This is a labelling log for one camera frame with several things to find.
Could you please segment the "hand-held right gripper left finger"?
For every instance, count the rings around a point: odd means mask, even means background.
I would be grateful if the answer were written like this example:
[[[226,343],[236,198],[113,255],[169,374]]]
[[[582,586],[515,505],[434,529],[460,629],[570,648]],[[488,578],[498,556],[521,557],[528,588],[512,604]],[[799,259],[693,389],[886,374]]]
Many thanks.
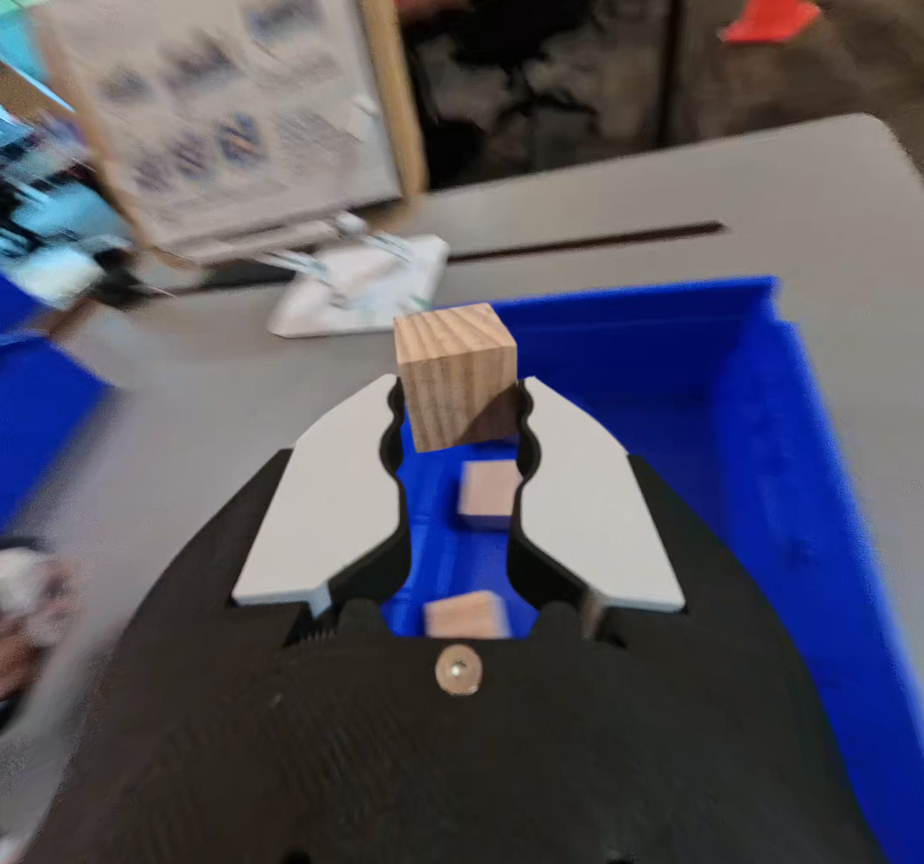
[[[303,604],[317,619],[401,588],[410,571],[404,409],[399,377],[386,374],[301,434],[232,589],[237,606]]]

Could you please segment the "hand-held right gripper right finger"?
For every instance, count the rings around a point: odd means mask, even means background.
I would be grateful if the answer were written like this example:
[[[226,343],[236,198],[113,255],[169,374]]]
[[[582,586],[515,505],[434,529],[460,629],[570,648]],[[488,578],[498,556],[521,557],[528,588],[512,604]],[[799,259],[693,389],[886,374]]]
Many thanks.
[[[537,611],[574,608],[590,638],[611,609],[681,615],[687,599],[625,446],[535,376],[520,381],[517,404],[516,594]]]

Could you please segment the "blue striped wooden cube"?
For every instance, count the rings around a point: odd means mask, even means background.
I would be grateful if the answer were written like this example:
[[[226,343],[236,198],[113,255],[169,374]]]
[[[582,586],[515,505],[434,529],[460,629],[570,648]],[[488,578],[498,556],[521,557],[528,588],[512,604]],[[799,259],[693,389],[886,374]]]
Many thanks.
[[[424,634],[430,639],[510,639],[504,599],[477,591],[430,601],[423,606]]]
[[[517,434],[517,344],[491,304],[396,317],[394,339],[417,453]]]
[[[513,458],[464,462],[456,507],[460,521],[478,530],[507,531],[520,483]]]

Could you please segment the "blue plastic bin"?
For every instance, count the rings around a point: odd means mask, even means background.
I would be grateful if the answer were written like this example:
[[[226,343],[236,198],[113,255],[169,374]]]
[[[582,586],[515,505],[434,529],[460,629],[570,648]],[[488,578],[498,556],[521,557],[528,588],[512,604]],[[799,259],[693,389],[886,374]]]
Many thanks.
[[[382,862],[922,862],[910,673],[797,330],[768,280],[500,305],[536,375],[632,454],[687,597],[578,642],[504,577],[505,539],[453,516],[468,457],[403,431],[411,580],[484,585],[516,640],[485,694],[429,697],[401,751]],[[465,703],[491,705],[462,734]]]
[[[111,385],[29,328],[40,301],[1,277],[1,528],[44,481]]]

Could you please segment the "grey desk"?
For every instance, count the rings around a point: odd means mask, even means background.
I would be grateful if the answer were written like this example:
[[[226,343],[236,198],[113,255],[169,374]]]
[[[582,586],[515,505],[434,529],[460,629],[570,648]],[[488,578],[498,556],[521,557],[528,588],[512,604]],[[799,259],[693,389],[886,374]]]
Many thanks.
[[[892,652],[922,728],[922,178],[866,115],[457,188],[402,234],[437,234],[437,303],[770,275],[850,471]],[[394,365],[386,335],[272,337],[281,288],[93,311],[63,350],[115,386],[22,516],[83,569],[83,603],[2,735],[2,839],[45,818],[85,695],[154,581],[312,419]]]

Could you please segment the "printed instruction sheet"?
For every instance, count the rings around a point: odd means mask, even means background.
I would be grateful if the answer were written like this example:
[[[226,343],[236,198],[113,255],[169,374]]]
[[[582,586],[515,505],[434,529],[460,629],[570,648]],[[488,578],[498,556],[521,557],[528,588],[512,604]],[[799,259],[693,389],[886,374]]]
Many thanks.
[[[401,199],[360,0],[46,0],[107,181],[192,258]]]

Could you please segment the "wooden document stand white base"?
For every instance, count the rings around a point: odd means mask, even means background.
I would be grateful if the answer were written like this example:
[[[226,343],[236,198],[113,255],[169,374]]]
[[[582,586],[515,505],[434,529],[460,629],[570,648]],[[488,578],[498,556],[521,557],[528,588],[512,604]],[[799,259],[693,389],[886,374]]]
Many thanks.
[[[247,237],[207,242],[194,257],[179,257],[150,244],[123,200],[107,181],[101,140],[79,105],[60,47],[49,31],[48,6],[40,16],[41,47],[48,66],[64,83],[64,98],[77,112],[102,181],[136,243],[163,259],[200,270],[242,260],[294,273],[271,314],[268,330],[281,338],[314,338],[390,332],[394,319],[427,310],[448,258],[436,235],[403,238],[394,233],[400,212],[427,186],[424,144],[393,0],[360,0],[372,43],[376,78],[397,146],[402,197],[365,210],[338,211],[305,223],[274,227]]]

